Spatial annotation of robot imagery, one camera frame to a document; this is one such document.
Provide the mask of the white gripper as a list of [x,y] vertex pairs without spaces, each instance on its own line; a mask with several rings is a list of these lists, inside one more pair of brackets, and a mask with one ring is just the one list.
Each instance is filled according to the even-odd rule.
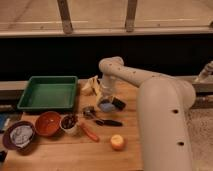
[[114,76],[102,75],[100,82],[101,92],[96,95],[96,105],[98,106],[104,98],[110,97],[115,93],[115,82],[116,78]]

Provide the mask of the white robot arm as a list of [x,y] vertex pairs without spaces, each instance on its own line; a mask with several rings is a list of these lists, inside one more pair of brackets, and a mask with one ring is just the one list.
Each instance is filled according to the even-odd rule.
[[101,88],[112,93],[119,78],[138,88],[137,114],[144,171],[195,171],[185,112],[196,92],[170,75],[127,67],[120,57],[103,58]]

